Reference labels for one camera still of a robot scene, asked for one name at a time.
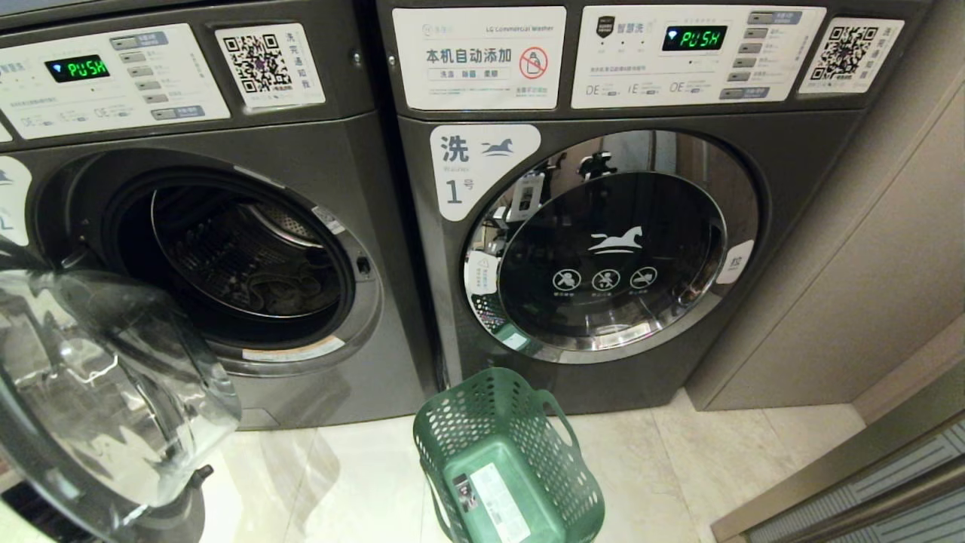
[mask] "dark gray machine body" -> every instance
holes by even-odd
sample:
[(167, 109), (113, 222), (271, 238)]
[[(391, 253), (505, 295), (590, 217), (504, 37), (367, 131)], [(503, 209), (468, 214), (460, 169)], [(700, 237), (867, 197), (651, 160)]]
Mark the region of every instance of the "dark gray machine body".
[[(168, 2), (146, 7), (143, 2), (105, 0), (0, 18), (0, 48), (190, 26), (201, 52), (195, 61), (207, 63), (228, 115), (25, 139), (11, 120), (12, 112), (4, 111), (6, 131), (13, 136), (0, 143), (0, 155), (22, 163), (30, 179), (13, 179), (29, 184), (24, 201), (3, 204), (24, 206), (25, 249), (50, 266), (105, 268), (169, 290), (233, 376), (245, 408), (242, 427), (311, 427), (411, 414), (437, 390), (427, 313), (400, 216), (394, 175), (398, 168), (386, 154), (370, 58), (356, 16), (348, 1)], [(248, 107), (215, 32), (290, 23), (304, 29), (324, 102)], [(144, 50), (150, 61), (151, 50)], [(130, 57), (121, 58), (126, 63)], [(114, 75), (128, 66), (137, 69), (136, 62), (122, 64), (113, 56), (105, 62)], [(295, 66), (288, 69), (294, 75)], [(9, 84), (6, 73), (4, 77)], [(83, 81), (66, 84), (76, 92), (87, 90)], [(175, 115), (172, 111), (154, 114), (160, 119)], [(176, 192), (191, 195), (194, 180), (207, 192), (179, 200)], [(164, 214), (164, 194), (183, 209)], [(217, 198), (224, 200), (221, 211), (172, 234), (173, 222)], [(261, 211), (250, 214), (255, 208)], [(264, 222), (272, 210), (280, 210), (282, 218)], [(247, 234), (232, 238), (231, 227), (222, 224), (222, 238), (209, 238), (207, 249), (191, 249), (207, 251), (201, 268), (197, 258), (178, 256), (185, 255), (191, 240), (200, 239), (206, 228), (210, 232), (227, 220), (225, 213), (253, 229), (263, 243), (258, 249), (262, 253), (241, 264), (223, 257), (226, 247), (236, 249), (232, 258), (250, 256), (255, 248), (245, 253), (241, 249)], [(288, 219), (291, 227), (285, 226)], [(256, 228), (258, 224), (268, 224), (267, 230)], [(166, 229), (171, 232), (162, 234)], [(292, 232), (304, 239), (286, 242)], [(183, 236), (162, 246), (169, 235)], [(273, 274), (285, 263), (264, 261), (284, 261), (277, 255), (286, 254), (309, 255), (307, 275), (276, 280)], [(251, 270), (257, 271), (258, 281), (267, 281), (267, 290), (246, 293), (247, 303), (261, 297), (262, 309), (232, 306), (224, 298), (230, 293), (219, 295), (213, 286), (192, 283), (228, 266), (238, 267), (231, 281), (248, 281), (246, 289), (256, 288)], [(298, 289), (311, 291), (299, 295), (311, 305), (305, 314), (286, 308), (283, 300)]]

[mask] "white tile floor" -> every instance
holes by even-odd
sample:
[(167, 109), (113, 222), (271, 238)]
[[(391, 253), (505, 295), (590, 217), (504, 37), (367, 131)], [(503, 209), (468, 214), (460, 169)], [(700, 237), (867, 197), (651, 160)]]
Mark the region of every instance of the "white tile floor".
[[(599, 543), (710, 543), (710, 524), (864, 428), (848, 405), (570, 418), (603, 489)], [(445, 543), (412, 417), (240, 433), (210, 459), (206, 543)], [(41, 541), (0, 511), (4, 540)]]

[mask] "washing machine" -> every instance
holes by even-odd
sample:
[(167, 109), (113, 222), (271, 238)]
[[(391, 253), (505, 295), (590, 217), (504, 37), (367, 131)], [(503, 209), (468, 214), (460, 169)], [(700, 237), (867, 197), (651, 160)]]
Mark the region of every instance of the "washing machine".
[(0, 235), (170, 293), (243, 428), (411, 414), (436, 391), (353, 2), (5, 9), (27, 11), (0, 17)]
[(380, 1), (449, 383), (668, 402), (928, 7)]

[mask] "green laundry basket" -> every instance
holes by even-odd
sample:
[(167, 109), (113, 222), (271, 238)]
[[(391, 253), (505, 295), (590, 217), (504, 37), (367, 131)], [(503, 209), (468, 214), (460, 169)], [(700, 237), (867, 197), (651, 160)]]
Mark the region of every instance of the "green laundry basket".
[(413, 434), (439, 526), (456, 543), (585, 543), (603, 526), (603, 494), (556, 398), (509, 369), (433, 396)]

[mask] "laundry inside drum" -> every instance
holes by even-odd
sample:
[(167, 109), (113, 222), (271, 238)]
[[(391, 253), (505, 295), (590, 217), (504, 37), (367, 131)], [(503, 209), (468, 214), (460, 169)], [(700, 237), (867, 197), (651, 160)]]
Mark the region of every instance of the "laundry inside drum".
[(231, 309), (290, 319), (339, 301), (332, 254), (313, 228), (271, 203), (217, 188), (165, 188), (152, 196), (151, 221), (170, 265)]

